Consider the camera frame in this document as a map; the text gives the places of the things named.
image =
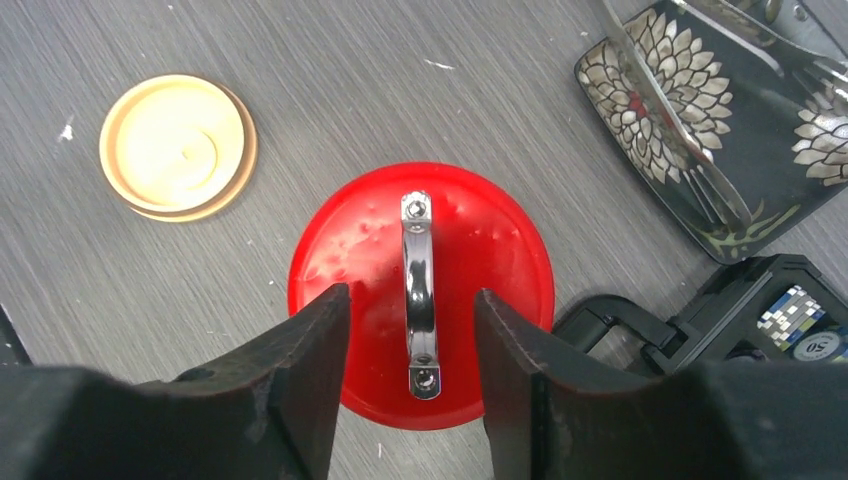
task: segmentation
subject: screw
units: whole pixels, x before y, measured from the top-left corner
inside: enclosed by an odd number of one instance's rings
[[[806,21],[808,18],[807,11],[804,10],[804,7],[801,5],[795,5],[795,8],[792,9],[792,13],[794,13],[795,18],[801,22]]]
[[[783,0],[766,0],[766,23],[771,25],[777,20],[780,15],[780,9],[783,6]]]
[[[430,370],[418,370],[415,373],[415,384],[421,390],[430,390],[436,386],[436,377]]]
[[[406,213],[412,218],[421,218],[427,212],[427,206],[421,200],[414,200],[406,207]]]

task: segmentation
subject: chrome handle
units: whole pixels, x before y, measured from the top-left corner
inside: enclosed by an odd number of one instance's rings
[[[432,400],[442,391],[436,313],[433,303],[432,204],[425,192],[401,199],[403,265],[406,286],[406,329],[409,352],[409,391]]]

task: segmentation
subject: black tray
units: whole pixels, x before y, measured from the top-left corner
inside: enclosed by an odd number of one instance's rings
[[[795,4],[784,2],[771,27],[845,60],[813,16],[793,15]],[[848,118],[819,113],[764,62],[671,2],[654,4],[626,28],[648,52],[684,124],[747,202],[754,223],[733,231],[703,218],[606,40],[577,63],[578,83],[654,194],[716,261],[732,264],[755,254],[848,185]]]

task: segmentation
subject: jar lid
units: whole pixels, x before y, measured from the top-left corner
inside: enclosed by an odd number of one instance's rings
[[[100,162],[115,192],[149,218],[209,216],[247,185],[256,128],[229,90],[189,75],[151,78],[106,116]]]

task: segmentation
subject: wood grain surface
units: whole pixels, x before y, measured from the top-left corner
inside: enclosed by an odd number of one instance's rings
[[[627,16],[649,2],[617,3]],[[587,5],[6,0],[0,301],[33,359],[140,382],[232,349],[287,318],[288,264],[321,203],[409,159],[469,168],[513,195],[547,242],[560,306],[605,292],[672,314],[717,265],[658,208],[578,88],[572,68],[603,37]],[[846,6],[817,6],[837,37]],[[260,135],[247,190],[185,225],[128,210],[97,149],[112,103],[174,72],[229,86]],[[765,253],[806,254],[845,292],[846,205],[837,197]],[[598,354],[626,362],[635,342],[611,337]],[[412,433],[339,415],[332,478],[491,471],[480,421]]]

